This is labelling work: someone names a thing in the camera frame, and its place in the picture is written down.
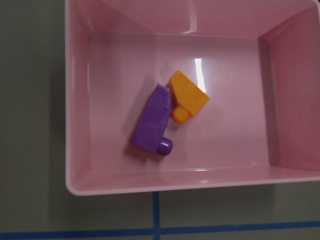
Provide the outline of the purple sloped toy block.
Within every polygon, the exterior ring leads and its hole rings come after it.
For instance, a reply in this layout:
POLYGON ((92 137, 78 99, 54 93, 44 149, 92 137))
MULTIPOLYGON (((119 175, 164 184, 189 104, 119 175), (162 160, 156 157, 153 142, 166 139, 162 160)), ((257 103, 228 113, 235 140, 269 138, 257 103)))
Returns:
POLYGON ((171 91, 157 84, 135 128, 130 143, 145 151, 167 156, 173 142, 164 137, 172 110, 171 91))

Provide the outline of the orange sloped toy block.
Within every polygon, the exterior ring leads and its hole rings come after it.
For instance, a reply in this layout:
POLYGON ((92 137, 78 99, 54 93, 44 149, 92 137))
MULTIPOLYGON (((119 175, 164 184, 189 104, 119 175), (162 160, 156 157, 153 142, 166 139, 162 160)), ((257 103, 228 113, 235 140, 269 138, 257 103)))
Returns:
POLYGON ((190 118, 197 115, 210 100, 210 97, 180 70, 170 77, 167 87, 173 102, 171 117, 179 125, 185 124, 190 118))

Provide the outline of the pink plastic box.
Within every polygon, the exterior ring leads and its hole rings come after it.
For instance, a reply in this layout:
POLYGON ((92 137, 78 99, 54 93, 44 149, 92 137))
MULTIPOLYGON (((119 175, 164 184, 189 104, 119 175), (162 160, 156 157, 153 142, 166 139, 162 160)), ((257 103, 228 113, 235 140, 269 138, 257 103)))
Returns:
POLYGON ((76 196, 317 181, 316 0, 67 0, 76 196))

